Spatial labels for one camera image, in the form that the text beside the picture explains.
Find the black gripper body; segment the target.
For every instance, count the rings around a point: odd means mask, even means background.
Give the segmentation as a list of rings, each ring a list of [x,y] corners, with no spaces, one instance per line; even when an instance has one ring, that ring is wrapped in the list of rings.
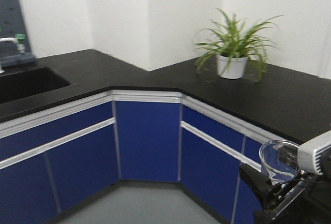
[[[330,223],[330,178],[305,173],[272,184],[266,208],[253,212],[254,223]]]

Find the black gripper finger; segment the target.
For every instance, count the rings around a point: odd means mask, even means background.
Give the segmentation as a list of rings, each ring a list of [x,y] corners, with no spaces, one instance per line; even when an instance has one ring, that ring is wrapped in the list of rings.
[[[283,145],[278,149],[278,160],[283,164],[297,170],[298,169],[297,153],[298,153],[298,147]]]
[[[239,166],[239,177],[255,194],[262,207],[266,208],[269,201],[269,193],[272,189],[270,178],[247,163]]]

